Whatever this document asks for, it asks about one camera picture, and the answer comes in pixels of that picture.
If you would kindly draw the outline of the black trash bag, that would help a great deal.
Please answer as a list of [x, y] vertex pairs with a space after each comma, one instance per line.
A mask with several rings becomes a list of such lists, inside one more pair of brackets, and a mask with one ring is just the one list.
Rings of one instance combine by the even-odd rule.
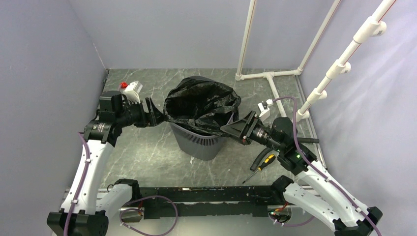
[[220, 128], [238, 118], [241, 97], [221, 82], [190, 76], [169, 91], [163, 114], [167, 122], [205, 136], [228, 137]]

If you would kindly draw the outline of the grey mesh trash bin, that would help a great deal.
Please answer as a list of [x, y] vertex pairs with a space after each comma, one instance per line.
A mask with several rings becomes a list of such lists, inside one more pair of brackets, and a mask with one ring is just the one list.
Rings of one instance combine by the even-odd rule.
[[[230, 118], [227, 124], [237, 118]], [[200, 135], [168, 122], [179, 148], [186, 154], [200, 160], [209, 161], [216, 157], [222, 149], [227, 137]]]

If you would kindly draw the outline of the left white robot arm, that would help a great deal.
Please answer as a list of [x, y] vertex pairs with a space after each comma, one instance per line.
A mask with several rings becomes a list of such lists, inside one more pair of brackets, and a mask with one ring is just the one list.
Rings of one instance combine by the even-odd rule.
[[50, 212], [47, 225], [58, 236], [104, 236], [109, 220], [127, 204], [141, 198], [137, 180], [119, 179], [101, 200], [97, 199], [104, 168], [125, 127], [155, 127], [164, 122], [163, 113], [151, 98], [134, 98], [117, 90], [99, 97], [95, 117], [79, 133], [83, 150], [80, 163], [59, 211]]

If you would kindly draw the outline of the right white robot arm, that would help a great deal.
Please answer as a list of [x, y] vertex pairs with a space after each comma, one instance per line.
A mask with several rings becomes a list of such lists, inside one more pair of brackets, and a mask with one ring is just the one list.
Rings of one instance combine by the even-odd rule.
[[280, 165], [316, 191], [312, 194], [291, 178], [280, 176], [270, 187], [275, 203], [288, 202], [302, 208], [336, 236], [381, 234], [376, 225], [383, 216], [382, 211], [362, 203], [327, 172], [314, 153], [296, 140], [296, 126], [290, 118], [276, 118], [267, 127], [255, 112], [250, 112], [220, 129], [242, 145], [255, 141], [276, 151]]

